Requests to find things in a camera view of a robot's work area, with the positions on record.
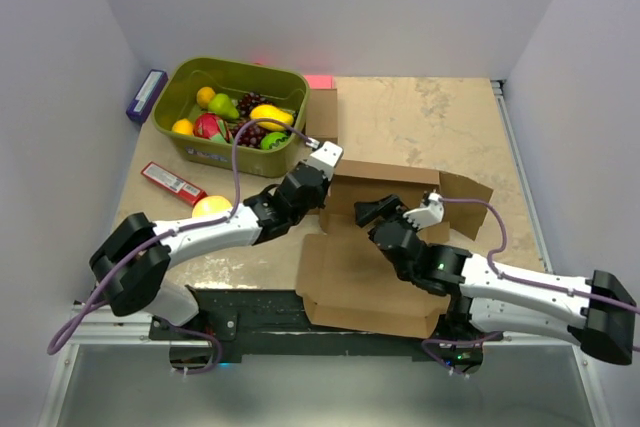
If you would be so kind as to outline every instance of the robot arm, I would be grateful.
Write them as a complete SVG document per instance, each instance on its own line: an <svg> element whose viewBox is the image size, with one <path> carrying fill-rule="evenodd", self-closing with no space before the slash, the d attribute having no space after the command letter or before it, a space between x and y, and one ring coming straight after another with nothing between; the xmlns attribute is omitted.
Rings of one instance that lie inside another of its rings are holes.
<svg viewBox="0 0 640 427"><path fill-rule="evenodd" d="M395 195L378 202L358 202L356 223L393 264L400 280L431 294L451 296L441 318L454 335L473 338L478 333L515 331L558 338L597 359L631 363L635 314L629 310L566 292L586 292L629 306L634 300L610 273L595 271L592 278L531 272L495 263L464 249L427 244L417 232L442 221L444 206L436 193L425 194L417 209L408 210ZM550 285L556 290L542 288Z"/></svg>
<svg viewBox="0 0 640 427"><path fill-rule="evenodd" d="M101 281L133 248L162 237L129 262L104 291L113 313L130 315L144 310L184 325L199 312L185 286L165 279L167 270L191 258L229 247L260 244L286 234L311 209L324 206L342 148L325 142L299 162L280 185L248 197L234 209L207 217L151 222L142 214L127 217L90 260Z"/></svg>

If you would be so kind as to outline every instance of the wooden table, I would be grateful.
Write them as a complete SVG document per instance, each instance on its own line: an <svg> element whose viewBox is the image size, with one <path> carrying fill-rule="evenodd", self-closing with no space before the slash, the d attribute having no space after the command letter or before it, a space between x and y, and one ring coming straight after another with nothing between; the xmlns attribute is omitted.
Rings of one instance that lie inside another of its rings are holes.
<svg viewBox="0 0 640 427"><path fill-rule="evenodd" d="M335 79L339 96L339 143L345 158L463 174L495 192L492 203L509 231L507 252L497 260L543 271L519 178L490 82L487 79ZM143 211L151 220L189 217L191 209L151 184L140 171L155 161L204 188L233 198L231 172L182 160L169 139L147 122L142 127L116 216ZM240 176L243 197L272 183ZM318 233L308 216L280 239L256 247L215 252L185 262L167 275L196 288L294 287L303 237ZM500 232L487 217L475 242L452 232L451 243L483 254L500 244Z"/></svg>

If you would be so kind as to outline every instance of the yellow ball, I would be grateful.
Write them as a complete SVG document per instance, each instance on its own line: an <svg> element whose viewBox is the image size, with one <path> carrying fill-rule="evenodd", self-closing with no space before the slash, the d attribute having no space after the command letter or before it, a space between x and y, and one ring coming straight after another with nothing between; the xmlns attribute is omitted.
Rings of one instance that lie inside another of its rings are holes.
<svg viewBox="0 0 640 427"><path fill-rule="evenodd" d="M200 200L191 212L191 217L202 217L204 215L217 214L224 210L229 210L232 207L225 197L221 195L210 195Z"/></svg>
<svg viewBox="0 0 640 427"><path fill-rule="evenodd" d="M189 119L180 119L173 124L171 131L182 135L193 135L193 124Z"/></svg>
<svg viewBox="0 0 640 427"><path fill-rule="evenodd" d="M203 109L207 108L211 99L215 97L216 93L211 87L203 87L196 94L196 102Z"/></svg>

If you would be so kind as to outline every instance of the gray floor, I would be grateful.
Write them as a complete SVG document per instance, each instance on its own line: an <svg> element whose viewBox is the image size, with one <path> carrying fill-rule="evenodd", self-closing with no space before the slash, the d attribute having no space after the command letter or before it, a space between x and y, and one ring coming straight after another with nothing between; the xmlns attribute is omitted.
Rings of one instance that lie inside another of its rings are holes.
<svg viewBox="0 0 640 427"><path fill-rule="evenodd" d="M485 349L471 379L404 358L248 357L170 374L166 346L83 346L60 426L592 426L570 347Z"/></svg>

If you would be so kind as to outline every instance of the pink sticky note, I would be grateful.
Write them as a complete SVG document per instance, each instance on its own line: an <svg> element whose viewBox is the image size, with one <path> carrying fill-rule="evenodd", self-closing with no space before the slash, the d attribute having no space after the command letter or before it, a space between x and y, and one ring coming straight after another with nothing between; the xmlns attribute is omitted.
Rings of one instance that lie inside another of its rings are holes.
<svg viewBox="0 0 640 427"><path fill-rule="evenodd" d="M333 75L305 75L312 89L333 89Z"/></svg>

